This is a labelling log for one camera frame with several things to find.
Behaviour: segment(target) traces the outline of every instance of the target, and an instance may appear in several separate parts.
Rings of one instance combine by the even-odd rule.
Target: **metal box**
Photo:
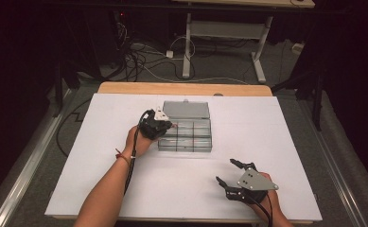
[[[211,121],[207,102],[165,101],[163,112],[174,124],[158,141],[161,151],[210,152]]]

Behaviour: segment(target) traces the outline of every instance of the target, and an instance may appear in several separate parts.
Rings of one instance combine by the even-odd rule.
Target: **forearm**
[[[293,227],[293,225],[282,212],[276,212],[272,216],[272,227]]]
[[[128,150],[123,154],[130,160]],[[129,165],[123,158],[114,162],[89,193],[75,226],[114,226],[121,209],[128,171]]]

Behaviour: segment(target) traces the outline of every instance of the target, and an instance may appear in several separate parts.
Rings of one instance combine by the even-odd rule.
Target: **wire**
[[[246,85],[250,85],[247,82],[244,82],[242,80],[239,79],[230,79],[230,78],[210,78],[210,79],[192,79],[192,80],[185,80],[185,81],[177,81],[177,80],[172,80],[172,79],[163,79],[158,77],[157,75],[155,75],[154,73],[152,73],[145,65],[140,65],[141,67],[143,67],[145,70],[147,70],[152,76],[154,76],[155,78],[159,79],[159,80],[163,80],[163,81],[167,81],[167,82],[173,82],[173,83],[186,83],[186,82],[200,82],[200,81],[208,81],[208,80],[214,80],[214,79],[228,79],[228,80],[232,80],[232,81],[236,81],[239,83],[243,83]]]
[[[267,197],[269,198],[269,202],[270,202],[270,207],[272,207],[272,202],[270,201],[270,197],[269,195],[267,195]],[[269,214],[269,212],[266,210],[266,208],[264,208],[260,202],[256,201],[254,198],[252,197],[248,197],[258,208],[260,208],[260,210],[266,215],[267,220],[268,220],[268,227],[272,227],[272,216]]]
[[[56,133],[56,142],[57,142],[57,147],[59,148],[59,150],[61,151],[61,153],[63,154],[63,156],[65,157],[68,157],[69,155],[65,152],[65,150],[62,148],[61,146],[61,143],[60,143],[60,131],[61,131],[61,128],[63,126],[63,124],[65,123],[65,121],[73,114],[76,116],[76,119],[75,119],[75,122],[82,122],[83,120],[79,120],[79,116],[80,116],[80,113],[76,113],[76,110],[83,106],[85,103],[89,102],[90,100],[92,100],[91,98],[83,101],[82,103],[80,103],[78,105],[78,107],[76,107],[69,115],[67,115],[63,120],[62,122],[60,123],[60,126],[58,127],[57,129],[57,133]]]
[[[190,39],[187,39],[185,36],[180,36],[180,37],[178,37],[177,39],[175,39],[175,40],[172,42],[171,46],[169,47],[169,50],[172,50],[172,46],[175,44],[175,42],[177,42],[177,41],[178,41],[178,40],[180,40],[180,39],[185,39],[185,40],[190,41],[190,43],[193,45],[193,53],[192,53],[189,57],[194,56],[194,55],[195,55],[195,49],[196,49],[195,44],[194,44]]]
[[[130,186],[130,182],[131,182],[131,177],[133,174],[133,168],[134,168],[134,161],[136,159],[136,142],[137,142],[137,135],[139,134],[139,127],[140,124],[143,121],[143,117],[148,113],[148,111],[145,111],[139,119],[139,123],[137,123],[137,128],[136,131],[134,132],[134,137],[133,137],[133,148],[132,148],[132,156],[131,156],[131,164],[130,164],[130,170],[128,172],[128,177],[127,177],[127,181],[125,181],[125,191],[124,191],[124,195],[127,193],[128,187]]]
[[[142,52],[142,53],[147,53],[147,54],[154,54],[154,55],[162,55],[164,56],[163,59],[170,59],[170,60],[183,60],[183,59],[173,59],[173,58],[169,58],[167,57],[164,53],[158,51],[156,48],[152,47],[152,46],[149,46],[147,44],[140,44],[140,43],[134,43],[132,45],[143,45],[143,48],[142,49],[134,49],[134,51],[138,51],[138,52]],[[150,48],[150,49],[153,49],[155,51],[145,51],[144,49],[145,48]]]
[[[215,45],[222,45],[225,46],[226,48],[222,48],[222,49],[229,49],[229,48],[240,48],[243,47],[248,41],[250,41],[251,39],[229,39],[229,40],[223,40],[223,39],[219,39],[218,37],[210,37],[207,36],[209,39],[204,39],[203,37],[200,36],[191,36],[194,37],[195,39],[199,39],[202,41],[207,41],[207,42],[212,42]]]
[[[120,23],[120,22],[118,22],[117,23],[119,26],[122,26],[122,28],[123,28],[123,30],[122,30],[122,32],[121,32],[121,34],[119,35],[119,37],[118,37],[118,39],[121,39],[121,37],[122,37],[122,34],[124,34],[125,33],[125,36],[124,36],[124,41],[127,39],[127,36],[128,36],[128,30],[127,30],[127,28],[124,26],[124,24],[122,24],[122,23]]]

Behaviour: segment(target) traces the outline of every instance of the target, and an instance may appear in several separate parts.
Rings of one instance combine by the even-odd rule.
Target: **wooden table edge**
[[[103,82],[97,92],[180,96],[272,96],[272,90],[266,85],[199,83]]]

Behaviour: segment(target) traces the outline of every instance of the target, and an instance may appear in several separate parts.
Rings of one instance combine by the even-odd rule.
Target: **table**
[[[228,201],[215,179],[220,176],[235,186],[243,170],[231,165],[230,158],[254,162],[259,170],[271,173],[280,186],[282,209],[292,221],[322,219],[277,99],[267,86],[171,83],[100,86],[45,214],[75,218],[140,114],[165,100],[184,98],[208,102],[212,152],[162,152],[152,145],[136,161],[119,219],[258,222],[246,205]]]
[[[258,6],[271,8],[314,8],[312,0],[174,0],[177,2],[186,2],[189,5],[195,3],[205,4],[230,4],[241,6]],[[264,24],[247,25],[242,23],[223,23],[210,21],[192,21],[191,13],[187,13],[186,19],[186,42],[184,54],[183,77],[190,77],[190,37],[212,36],[229,37],[239,39],[258,39],[257,50],[252,52],[252,59],[257,79],[260,83],[266,82],[263,68],[260,63],[260,56],[263,51],[264,43],[269,34],[272,24],[272,16],[268,16]]]

